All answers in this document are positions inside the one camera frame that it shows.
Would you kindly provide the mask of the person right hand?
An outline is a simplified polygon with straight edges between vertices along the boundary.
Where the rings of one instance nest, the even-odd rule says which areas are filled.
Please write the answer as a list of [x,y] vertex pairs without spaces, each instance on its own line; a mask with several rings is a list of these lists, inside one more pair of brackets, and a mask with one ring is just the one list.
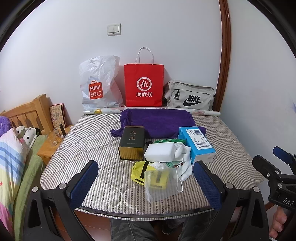
[[269,230],[269,236],[276,240],[278,234],[282,232],[283,225],[287,221],[287,215],[284,209],[280,206],[277,207],[276,212],[273,215],[273,222]]

